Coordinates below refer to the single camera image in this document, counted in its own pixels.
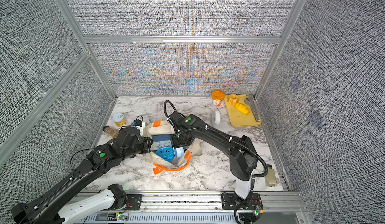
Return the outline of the blue rectangular alarm clock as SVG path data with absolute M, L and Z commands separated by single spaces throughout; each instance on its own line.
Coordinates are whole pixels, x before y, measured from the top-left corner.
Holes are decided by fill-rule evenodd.
M 172 147 L 171 135 L 155 135 L 152 137 L 151 151 L 157 151 L 163 147 Z

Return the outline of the white round alarm clock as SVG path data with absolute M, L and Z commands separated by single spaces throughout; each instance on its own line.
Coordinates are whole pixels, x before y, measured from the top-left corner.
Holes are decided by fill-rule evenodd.
M 218 127 L 220 122 L 221 122 L 221 115 L 218 110 L 214 111 L 212 113 L 212 118 L 211 118 L 212 126 L 213 127 Z

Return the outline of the canvas bag orange handles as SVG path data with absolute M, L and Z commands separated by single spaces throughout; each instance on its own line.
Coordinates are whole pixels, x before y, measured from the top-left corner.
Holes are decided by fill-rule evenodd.
M 145 160 L 153 163 L 155 175 L 163 171 L 181 171 L 188 167 L 192 157 L 203 154 L 198 140 L 183 141 L 182 146 L 178 147 L 176 141 L 172 140 L 174 129 L 167 121 L 155 121 L 146 126 L 143 132 L 145 137 L 153 141 Z

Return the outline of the light blue square alarm clock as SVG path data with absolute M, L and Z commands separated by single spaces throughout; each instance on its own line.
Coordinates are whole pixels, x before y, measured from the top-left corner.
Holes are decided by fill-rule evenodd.
M 174 157 L 175 158 L 181 158 L 183 155 L 184 155 L 183 147 L 179 147 L 179 148 L 174 149 Z

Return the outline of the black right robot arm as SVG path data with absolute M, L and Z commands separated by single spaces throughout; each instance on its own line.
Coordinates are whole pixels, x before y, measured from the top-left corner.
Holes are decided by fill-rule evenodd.
M 255 179 L 268 174 L 268 166 L 257 153 L 251 139 L 226 134 L 195 115 L 183 116 L 174 111 L 166 114 L 167 121 L 178 137 L 200 139 L 223 152 L 229 158 L 230 172 L 236 178 L 235 194 L 245 200 L 254 189 Z

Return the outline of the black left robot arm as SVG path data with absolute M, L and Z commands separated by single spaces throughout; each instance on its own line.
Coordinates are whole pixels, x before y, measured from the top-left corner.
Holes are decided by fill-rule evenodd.
M 62 181 L 30 203 L 19 203 L 11 209 L 17 224 L 43 224 L 59 220 L 59 210 L 83 188 L 137 154 L 150 152 L 153 141 L 142 137 L 140 130 L 124 127 L 118 137 L 89 149 L 89 153 Z

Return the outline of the brown spice jar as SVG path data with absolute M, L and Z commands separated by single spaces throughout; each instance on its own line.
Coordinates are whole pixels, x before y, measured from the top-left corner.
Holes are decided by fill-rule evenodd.
M 104 126 L 103 127 L 103 132 L 111 136 L 112 138 L 117 138 L 118 137 L 118 131 L 113 129 L 110 126 Z

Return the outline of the yellow tin can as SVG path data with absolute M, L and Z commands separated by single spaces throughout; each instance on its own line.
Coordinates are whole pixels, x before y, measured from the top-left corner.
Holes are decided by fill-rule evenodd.
M 112 119 L 117 127 L 126 125 L 126 118 L 122 113 L 115 114 Z

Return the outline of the orange lid instant noodle cup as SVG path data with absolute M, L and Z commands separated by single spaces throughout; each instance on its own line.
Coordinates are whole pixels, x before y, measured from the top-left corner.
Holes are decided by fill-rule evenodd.
M 214 105 L 216 107 L 220 107 L 222 105 L 223 99 L 225 98 L 225 94 L 220 90 L 214 90 L 212 92 L 212 99 L 214 102 Z

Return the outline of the yellow cutting board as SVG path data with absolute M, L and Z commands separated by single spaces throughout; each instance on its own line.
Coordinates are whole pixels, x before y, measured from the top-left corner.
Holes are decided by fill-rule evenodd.
M 251 108 L 244 103 L 246 95 L 238 95 L 239 96 L 239 102 L 241 104 L 244 104 L 248 107 L 250 113 L 248 115 L 244 115 L 237 111 L 234 107 L 234 105 L 230 105 L 227 103 L 227 97 L 224 98 L 224 103 L 227 109 L 227 113 L 230 119 L 230 123 L 233 127 L 250 127 L 250 126 L 260 126 L 262 124 L 262 121 L 256 122 L 253 116 L 253 113 L 251 111 Z

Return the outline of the yellow bundt cake toy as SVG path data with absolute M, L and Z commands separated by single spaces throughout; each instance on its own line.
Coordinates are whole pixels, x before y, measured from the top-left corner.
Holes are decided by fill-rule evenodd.
M 236 94 L 228 95 L 227 97 L 227 103 L 230 105 L 234 105 L 239 102 L 239 96 Z

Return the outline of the yellow bread loaf toy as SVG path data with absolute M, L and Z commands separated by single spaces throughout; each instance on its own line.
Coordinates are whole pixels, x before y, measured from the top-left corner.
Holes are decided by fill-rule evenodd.
M 235 103 L 234 104 L 234 107 L 237 111 L 239 111 L 240 113 L 244 114 L 244 115 L 248 115 L 250 113 L 248 107 L 244 104 L 241 104 L 241 103 Z

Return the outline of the grey metal wrench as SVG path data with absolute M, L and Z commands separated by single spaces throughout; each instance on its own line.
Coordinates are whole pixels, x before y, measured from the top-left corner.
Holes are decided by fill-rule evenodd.
M 246 95 L 244 103 L 247 104 L 251 108 L 251 111 L 253 113 L 255 121 L 256 122 L 260 122 L 261 120 L 260 120 L 260 117 L 259 117 L 259 115 L 257 113 L 257 107 L 256 107 L 256 104 L 254 102 L 253 95 L 252 94 Z

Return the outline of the pale spice jar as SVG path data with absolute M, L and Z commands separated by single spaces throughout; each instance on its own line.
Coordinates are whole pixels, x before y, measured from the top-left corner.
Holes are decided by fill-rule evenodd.
M 277 186 L 277 179 L 275 176 L 275 171 L 272 167 L 272 165 L 268 164 L 268 173 L 265 176 L 265 183 L 267 187 L 276 187 Z

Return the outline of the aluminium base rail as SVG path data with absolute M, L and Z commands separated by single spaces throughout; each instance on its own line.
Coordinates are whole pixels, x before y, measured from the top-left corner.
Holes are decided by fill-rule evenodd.
M 234 224 L 220 191 L 129 191 L 133 205 L 122 211 L 97 211 L 80 224 Z M 264 206 L 259 224 L 310 224 L 309 210 L 297 192 L 257 191 Z

